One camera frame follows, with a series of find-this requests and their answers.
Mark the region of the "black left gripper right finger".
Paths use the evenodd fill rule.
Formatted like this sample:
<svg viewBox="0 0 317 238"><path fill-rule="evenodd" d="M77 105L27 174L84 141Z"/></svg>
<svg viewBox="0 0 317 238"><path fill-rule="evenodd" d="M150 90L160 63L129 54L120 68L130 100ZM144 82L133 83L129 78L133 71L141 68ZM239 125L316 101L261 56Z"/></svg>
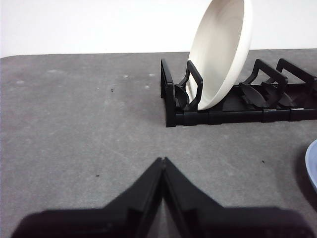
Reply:
<svg viewBox="0 0 317 238"><path fill-rule="evenodd" d="M164 199L184 238L313 238L304 217L278 207L224 207L164 158Z"/></svg>

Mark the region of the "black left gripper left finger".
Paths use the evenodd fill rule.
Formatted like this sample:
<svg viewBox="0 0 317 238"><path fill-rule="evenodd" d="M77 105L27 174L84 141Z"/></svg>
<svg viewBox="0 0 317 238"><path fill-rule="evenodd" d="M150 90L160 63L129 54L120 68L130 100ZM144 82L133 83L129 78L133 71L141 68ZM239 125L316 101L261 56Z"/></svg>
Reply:
<svg viewBox="0 0 317 238"><path fill-rule="evenodd" d="M145 238L162 200L163 159L157 158L102 208L46 210L21 220L14 238Z"/></svg>

